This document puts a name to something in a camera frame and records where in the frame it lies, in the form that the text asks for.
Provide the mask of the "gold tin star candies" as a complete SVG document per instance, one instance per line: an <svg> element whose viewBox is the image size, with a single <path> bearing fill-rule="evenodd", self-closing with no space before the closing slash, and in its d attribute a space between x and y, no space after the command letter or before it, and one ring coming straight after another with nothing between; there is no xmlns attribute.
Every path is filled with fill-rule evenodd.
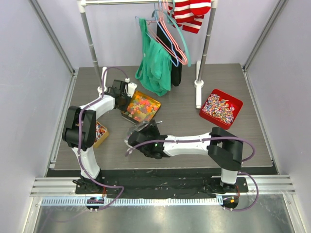
<svg viewBox="0 0 311 233"><path fill-rule="evenodd" d="M121 115L132 123L142 121L151 121L158 110L161 103L140 91L136 91L131 99L126 111L121 111Z"/></svg>

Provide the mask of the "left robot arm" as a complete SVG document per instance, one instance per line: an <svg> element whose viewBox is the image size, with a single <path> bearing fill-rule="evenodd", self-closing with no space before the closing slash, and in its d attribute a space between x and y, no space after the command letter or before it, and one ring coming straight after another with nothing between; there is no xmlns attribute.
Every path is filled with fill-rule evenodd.
<svg viewBox="0 0 311 233"><path fill-rule="evenodd" d="M94 153L97 119L119 109L125 111L136 91L137 84L129 80L114 80L99 96L82 106L71 106L62 132L62 139L75 153L80 166L80 179L75 183L94 194L103 189L102 173Z"/></svg>

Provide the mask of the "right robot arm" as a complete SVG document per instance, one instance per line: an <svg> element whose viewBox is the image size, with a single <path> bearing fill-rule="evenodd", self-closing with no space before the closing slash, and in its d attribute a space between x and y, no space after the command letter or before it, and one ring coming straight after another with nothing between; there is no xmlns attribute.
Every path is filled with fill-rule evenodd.
<svg viewBox="0 0 311 233"><path fill-rule="evenodd" d="M208 156L221 168L221 178L216 186L229 192L236 188L237 175L242 167L243 142L233 140L233 137L219 127L201 135L177 137L160 134L156 125L140 123L128 130L124 142L129 147L129 154L139 150L149 158Z"/></svg>

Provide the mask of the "silver metal scoop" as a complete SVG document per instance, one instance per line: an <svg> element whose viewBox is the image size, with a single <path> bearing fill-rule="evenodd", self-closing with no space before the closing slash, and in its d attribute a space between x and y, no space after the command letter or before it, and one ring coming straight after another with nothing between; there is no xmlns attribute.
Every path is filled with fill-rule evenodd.
<svg viewBox="0 0 311 233"><path fill-rule="evenodd" d="M158 123L152 119L151 121L142 121L130 127L125 135L124 142L129 146L157 139L160 136Z"/></svg>

